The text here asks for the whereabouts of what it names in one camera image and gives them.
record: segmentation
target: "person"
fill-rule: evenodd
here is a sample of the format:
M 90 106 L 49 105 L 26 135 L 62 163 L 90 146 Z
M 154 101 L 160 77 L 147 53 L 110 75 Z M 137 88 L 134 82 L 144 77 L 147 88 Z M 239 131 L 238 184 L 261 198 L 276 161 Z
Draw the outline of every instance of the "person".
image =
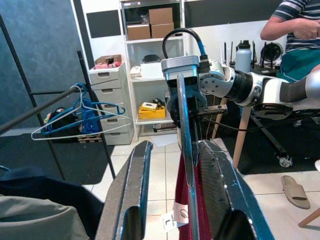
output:
M 285 55 L 277 77 L 292 83 L 320 70 L 320 0 L 283 0 L 260 37 L 274 41 L 285 35 Z

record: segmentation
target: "black floor mat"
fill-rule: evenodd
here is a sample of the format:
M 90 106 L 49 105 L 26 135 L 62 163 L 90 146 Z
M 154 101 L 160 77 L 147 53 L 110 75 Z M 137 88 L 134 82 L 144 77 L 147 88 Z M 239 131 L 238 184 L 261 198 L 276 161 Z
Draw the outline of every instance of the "black floor mat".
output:
M 232 127 L 239 127 L 239 111 L 229 106 L 229 116 L 222 122 Z M 272 123 L 263 119 L 263 125 Z M 250 120 L 249 128 L 257 125 Z M 314 171 L 315 161 L 320 159 L 320 125 L 312 119 L 302 121 L 302 126 L 294 127 L 292 123 L 268 128 L 292 157 L 293 166 L 283 168 L 279 165 L 276 150 L 262 131 L 247 132 L 238 169 L 242 174 L 267 174 L 285 172 Z M 220 127 L 218 136 L 222 138 L 231 156 L 234 154 L 237 133 Z
M 53 147 L 68 182 L 101 182 L 108 165 L 102 142 L 54 143 Z M 110 155 L 113 148 L 108 146 Z M 0 165 L 10 169 L 38 166 L 49 176 L 61 178 L 47 141 L 33 141 L 30 134 L 0 137 Z

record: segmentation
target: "wooden stick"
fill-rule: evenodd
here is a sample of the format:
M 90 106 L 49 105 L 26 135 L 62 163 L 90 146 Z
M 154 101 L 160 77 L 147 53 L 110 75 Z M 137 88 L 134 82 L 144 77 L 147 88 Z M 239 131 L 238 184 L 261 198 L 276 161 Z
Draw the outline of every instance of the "wooden stick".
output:
M 316 211 L 314 211 L 313 213 L 311 213 L 309 216 L 307 216 L 304 220 L 302 220 L 298 226 L 300 228 L 304 228 L 306 225 L 308 225 L 309 223 L 311 223 L 313 220 L 315 220 L 316 218 L 320 217 L 320 208 L 318 208 Z
M 242 116 L 240 121 L 239 129 L 248 129 L 248 123 L 250 119 L 251 107 L 244 107 L 242 109 Z M 233 154 L 233 166 L 235 169 L 238 168 L 242 147 L 244 146 L 246 137 L 245 131 L 239 131 L 236 137 L 235 147 L 234 147 L 234 154 Z
M 221 102 L 220 102 L 220 105 L 227 104 L 227 101 L 228 101 L 228 100 L 227 100 L 226 98 L 222 98 L 222 99 L 221 99 Z M 222 116 L 223 116 L 223 114 L 218 114 L 218 115 L 216 116 L 215 121 L 216 121 L 217 123 L 220 123 L 220 122 L 221 122 L 221 119 L 222 119 Z M 215 139 L 215 138 L 216 138 L 218 128 L 219 128 L 219 125 L 218 125 L 218 124 L 215 124 L 215 125 L 214 125 L 214 128 L 213 128 L 213 132 L 212 132 L 212 139 Z

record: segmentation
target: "red fabric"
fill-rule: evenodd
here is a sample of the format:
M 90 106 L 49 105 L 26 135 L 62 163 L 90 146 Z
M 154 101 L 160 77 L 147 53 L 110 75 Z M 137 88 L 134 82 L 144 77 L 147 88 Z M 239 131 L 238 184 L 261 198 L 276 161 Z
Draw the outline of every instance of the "red fabric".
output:
M 199 165 L 194 168 L 194 178 L 195 178 L 195 185 L 196 185 L 200 239 L 211 240 L 212 235 L 210 232 L 210 226 L 209 226 L 208 216 L 206 212 L 205 198 L 203 194 L 204 191 L 203 191 L 202 179 L 201 179 L 201 168 Z M 186 170 L 185 170 L 185 160 L 182 154 L 180 156 L 179 170 L 178 170 L 178 176 L 176 180 L 175 201 L 183 205 L 188 204 L 188 185 L 187 185 Z M 192 240 L 191 228 L 189 224 L 179 228 L 179 239 Z

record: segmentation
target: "water bottle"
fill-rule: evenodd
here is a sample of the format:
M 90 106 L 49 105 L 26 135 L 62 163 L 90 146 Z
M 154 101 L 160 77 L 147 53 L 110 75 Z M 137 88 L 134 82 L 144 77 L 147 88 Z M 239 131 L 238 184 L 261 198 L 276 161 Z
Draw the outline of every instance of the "water bottle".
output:
M 241 41 L 240 44 L 236 47 L 235 70 L 249 73 L 251 67 L 251 56 L 252 52 L 250 50 L 249 41 Z

